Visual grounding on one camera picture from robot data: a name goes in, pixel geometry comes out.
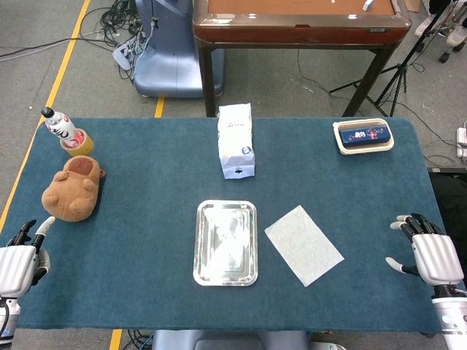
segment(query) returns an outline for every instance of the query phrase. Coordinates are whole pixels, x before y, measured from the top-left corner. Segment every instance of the bottle cap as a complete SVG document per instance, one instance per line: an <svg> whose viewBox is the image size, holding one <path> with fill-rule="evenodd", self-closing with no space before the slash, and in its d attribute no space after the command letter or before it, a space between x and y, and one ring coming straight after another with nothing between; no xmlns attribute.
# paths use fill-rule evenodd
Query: bottle cap
<svg viewBox="0 0 467 350"><path fill-rule="evenodd" d="M50 118L50 117L53 117L55 112L50 107L44 107L41 109L41 114L46 118Z"/></svg>

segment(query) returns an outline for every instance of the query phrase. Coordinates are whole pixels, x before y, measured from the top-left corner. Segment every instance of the plug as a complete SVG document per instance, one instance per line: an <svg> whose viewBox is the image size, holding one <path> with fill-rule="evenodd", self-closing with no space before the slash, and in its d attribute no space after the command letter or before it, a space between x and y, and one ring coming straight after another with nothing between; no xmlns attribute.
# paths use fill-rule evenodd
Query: plug
<svg viewBox="0 0 467 350"><path fill-rule="evenodd" d="M157 19L156 17L153 17L151 19L151 27L156 28L156 29L159 28L158 22L159 22L159 19Z"/></svg>

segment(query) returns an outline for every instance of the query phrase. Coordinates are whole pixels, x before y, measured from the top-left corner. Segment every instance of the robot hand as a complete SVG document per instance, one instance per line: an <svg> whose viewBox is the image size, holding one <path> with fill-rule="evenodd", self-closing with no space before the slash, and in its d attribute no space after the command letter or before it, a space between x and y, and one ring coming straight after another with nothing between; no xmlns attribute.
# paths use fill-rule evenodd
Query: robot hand
<svg viewBox="0 0 467 350"><path fill-rule="evenodd" d="M36 220L27 222L6 247L0 248L0 349L11 347L21 311L18 298L35 286L50 269L49 254L41 245L54 221L55 217L49 217L39 226L31 245L26 245L31 240L28 231Z"/></svg>
<svg viewBox="0 0 467 350"><path fill-rule="evenodd" d="M420 276L434 288L431 301L448 349L467 349L467 292L457 288L464 275L451 238L420 214L400 215L390 227L402 230L410 240L416 265L402 265L392 257L386 262L400 273Z"/></svg>

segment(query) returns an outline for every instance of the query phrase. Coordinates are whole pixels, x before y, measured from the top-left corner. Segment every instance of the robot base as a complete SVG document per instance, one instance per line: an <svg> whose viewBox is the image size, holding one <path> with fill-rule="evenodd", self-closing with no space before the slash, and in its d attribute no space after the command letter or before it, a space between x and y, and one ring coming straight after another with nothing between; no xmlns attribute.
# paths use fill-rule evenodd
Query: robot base
<svg viewBox="0 0 467 350"><path fill-rule="evenodd" d="M224 49L212 52L212 65L215 94L220 95L224 88ZM136 67L134 86L138 93L152 97L203 97L197 51L175 55L158 52L148 45Z"/></svg>

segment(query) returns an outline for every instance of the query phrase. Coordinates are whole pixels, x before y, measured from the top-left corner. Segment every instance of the bottle label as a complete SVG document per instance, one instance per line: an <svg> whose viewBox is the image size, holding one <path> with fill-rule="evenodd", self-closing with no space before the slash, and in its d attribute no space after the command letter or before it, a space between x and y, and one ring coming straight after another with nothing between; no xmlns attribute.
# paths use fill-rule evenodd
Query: bottle label
<svg viewBox="0 0 467 350"><path fill-rule="evenodd" d="M54 133L59 139L67 141L77 141L78 132L71 122L70 118L66 115L63 116L62 120L57 125L46 125L47 129L51 133Z"/></svg>

